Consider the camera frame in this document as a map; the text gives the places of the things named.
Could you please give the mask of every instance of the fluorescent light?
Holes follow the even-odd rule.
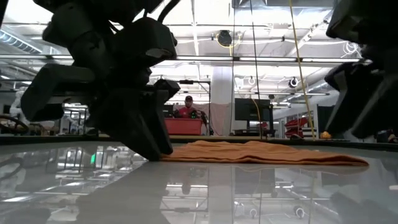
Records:
[[[71,55],[51,55],[51,57],[58,60],[73,60]]]
[[[182,187],[182,184],[167,184],[167,187]]]
[[[191,187],[196,187],[196,188],[207,188],[207,185],[191,185]]]
[[[72,182],[70,184],[65,184],[65,186],[79,186],[81,184],[83,184],[83,183],[82,182]]]
[[[27,200],[29,198],[30,198],[30,196],[14,197],[14,198],[3,200],[3,202],[20,202],[23,200]]]
[[[221,61],[232,61],[232,57],[177,56],[177,60],[221,60]]]
[[[290,185],[290,186],[282,186],[283,189],[291,189],[291,188],[293,188],[293,187],[294,187],[293,185]]]
[[[235,91],[235,93],[240,93],[240,94],[249,94],[249,95],[256,95],[256,92],[251,92],[251,91]],[[291,95],[291,93],[278,93],[278,92],[260,92],[260,95]]]
[[[257,59],[258,62],[295,62],[296,58],[278,58],[278,57],[240,57],[241,61],[251,61],[255,62]]]
[[[49,188],[43,189],[42,191],[51,190],[51,189],[54,189],[54,188],[56,188],[56,187],[58,187],[58,186],[49,187]]]
[[[294,95],[302,96],[304,93],[295,93]],[[307,93],[307,96],[327,96],[327,93]]]
[[[303,62],[358,62],[357,58],[303,58]]]

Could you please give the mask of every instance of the man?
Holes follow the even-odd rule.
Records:
[[[196,111],[195,118],[201,118],[201,113],[197,111],[193,106],[192,96],[185,97],[185,106],[178,110],[179,118],[192,118],[192,112]]]

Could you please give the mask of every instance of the orange towel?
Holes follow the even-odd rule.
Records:
[[[281,144],[197,141],[176,147],[163,161],[368,166],[362,159],[332,152],[295,149]]]

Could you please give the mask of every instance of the wall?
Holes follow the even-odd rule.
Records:
[[[2,110],[4,105],[11,106],[12,102],[14,102],[15,93],[0,93],[0,114],[2,114]]]

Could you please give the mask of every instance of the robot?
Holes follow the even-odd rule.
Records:
[[[340,92],[326,126],[332,135],[350,130],[357,138],[366,138],[398,127],[398,31],[393,28],[395,12],[389,4],[342,0],[335,8],[327,36],[359,44],[363,59],[343,63],[325,77]]]
[[[177,40],[162,22],[179,0],[171,0],[157,20],[146,15],[163,0],[34,2],[53,13],[43,40],[66,47],[74,63],[41,68],[21,98],[26,119],[61,119],[64,103],[81,103],[90,113],[86,127],[150,161],[171,154],[162,108],[180,87],[170,80],[147,84],[151,66],[176,57]],[[141,11],[144,17],[133,22]]]
[[[24,113],[22,112],[21,109],[21,98],[24,95],[27,87],[20,87],[16,92],[15,92],[15,100],[12,102],[11,107],[10,107],[10,115],[13,118],[18,118],[19,121],[22,123],[29,125],[29,121],[26,119]]]

